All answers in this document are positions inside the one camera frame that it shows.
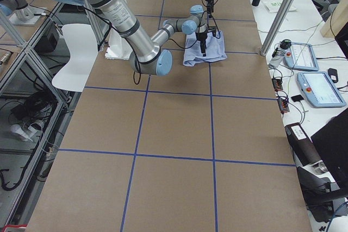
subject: white table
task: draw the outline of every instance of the white table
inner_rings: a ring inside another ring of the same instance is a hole
[[[266,55],[266,59],[269,62],[271,60],[272,52],[274,51],[273,46],[282,41],[283,39],[290,39],[292,42],[308,42],[311,45],[319,45],[323,43],[328,43],[333,41],[334,39],[323,38],[320,34],[320,29],[324,25],[324,21],[322,20],[320,14],[316,10],[313,2],[311,0],[294,0],[293,5],[296,7],[296,11],[288,12],[282,26],[279,29],[279,33],[276,35],[276,38]],[[270,13],[266,6],[263,4],[262,0],[257,7],[253,7],[253,13],[255,16],[255,20],[257,22],[257,27],[259,30],[259,35],[261,41],[263,42],[267,36],[268,32],[274,18],[276,17],[276,13]],[[294,29],[308,29],[306,31],[287,31],[280,33],[285,30],[294,30]],[[341,51],[338,44],[333,41],[331,43],[322,45],[322,46],[313,46],[314,53],[318,58],[324,57],[334,57],[340,56],[344,57],[343,52]],[[342,61],[335,60],[318,60],[319,70],[327,71],[328,68],[332,67],[337,69],[339,81],[336,84],[337,87],[345,86],[348,81],[348,62],[344,59]],[[279,66],[278,69],[283,73],[284,76],[289,76],[291,71],[285,67]],[[289,97],[294,95],[301,94],[300,88],[296,83],[296,74],[298,71],[294,70],[295,75],[291,78],[286,77],[283,78],[283,88],[289,95]],[[342,97],[348,102],[348,93],[342,93]],[[308,134],[308,136],[312,136],[315,132],[317,132],[322,126],[324,126],[327,121],[333,116],[338,115],[340,112],[346,109],[343,108],[330,108],[330,109],[316,109],[312,108],[310,104],[306,101],[302,101],[304,109],[306,112],[306,118],[303,122],[302,127]],[[299,103],[295,103],[295,105],[302,111]],[[300,113],[290,105],[290,112],[284,114],[283,123],[284,126],[300,121]],[[330,177],[330,174],[324,174],[320,177]],[[325,223],[318,223],[311,218],[311,224],[313,231],[318,231],[321,226],[327,226]],[[348,217],[337,217],[334,222],[330,226],[330,232],[345,232],[348,228]]]

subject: blue towel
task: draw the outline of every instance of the blue towel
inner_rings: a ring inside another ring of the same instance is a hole
[[[225,42],[223,40],[222,31],[216,33],[216,37],[213,37],[212,33],[208,33],[207,43],[207,56],[204,57],[201,53],[200,42],[197,41],[194,46],[192,44],[196,41],[195,33],[186,36],[186,47],[192,46],[189,49],[185,49],[184,53],[184,66],[194,66],[200,62],[216,62],[220,60],[225,60],[227,55],[225,54]]]

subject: white label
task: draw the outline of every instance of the white label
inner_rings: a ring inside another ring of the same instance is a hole
[[[307,138],[306,135],[303,133],[302,129],[300,128],[300,126],[292,126],[292,130],[298,140],[303,140]]]
[[[113,10],[105,12],[109,20],[115,22],[116,26],[122,24],[125,20],[131,17],[125,6],[120,3]]]

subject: folded cloth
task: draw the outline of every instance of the folded cloth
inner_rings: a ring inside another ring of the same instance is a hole
[[[195,41],[195,33],[187,35],[185,47],[192,46]],[[225,60],[227,58],[227,55],[225,54],[225,42],[223,40],[222,31],[216,33],[216,37],[213,37],[212,33],[208,33],[206,44],[206,57],[204,57],[201,53],[199,41],[197,41],[191,48],[185,49],[183,65],[194,66],[200,62],[216,62]]]

